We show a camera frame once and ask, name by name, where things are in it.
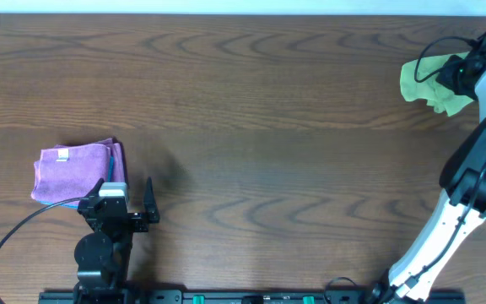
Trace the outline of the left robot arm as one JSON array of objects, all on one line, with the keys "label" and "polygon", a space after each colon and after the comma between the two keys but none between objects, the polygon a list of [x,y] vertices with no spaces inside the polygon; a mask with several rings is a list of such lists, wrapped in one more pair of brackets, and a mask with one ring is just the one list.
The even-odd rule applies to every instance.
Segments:
[{"label": "left robot arm", "polygon": [[127,184],[99,179],[81,199],[77,211],[92,232],[74,250],[78,283],[74,303],[147,303],[146,292],[127,281],[136,233],[146,233],[159,222],[159,210],[151,179],[146,181],[143,211],[127,210]]}]

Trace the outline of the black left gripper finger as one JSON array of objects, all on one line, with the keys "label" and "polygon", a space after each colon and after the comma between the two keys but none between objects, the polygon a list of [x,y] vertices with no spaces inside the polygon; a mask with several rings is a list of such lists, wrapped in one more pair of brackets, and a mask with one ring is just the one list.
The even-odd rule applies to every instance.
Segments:
[{"label": "black left gripper finger", "polygon": [[149,177],[146,181],[143,195],[143,208],[148,223],[159,223],[159,210],[154,196],[153,182],[151,177]]},{"label": "black left gripper finger", "polygon": [[94,198],[99,196],[99,191],[101,186],[104,184],[105,180],[103,178],[100,178],[96,184],[93,186],[93,188],[87,193],[86,197],[87,198]]}]

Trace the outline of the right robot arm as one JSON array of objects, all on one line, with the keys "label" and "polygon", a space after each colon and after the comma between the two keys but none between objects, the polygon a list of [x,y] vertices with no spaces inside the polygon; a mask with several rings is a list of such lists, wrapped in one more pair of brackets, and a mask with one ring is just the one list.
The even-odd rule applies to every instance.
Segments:
[{"label": "right robot arm", "polygon": [[470,52],[452,66],[454,90],[477,98],[480,123],[446,162],[429,221],[361,303],[426,302],[455,251],[486,221],[486,52]]}]

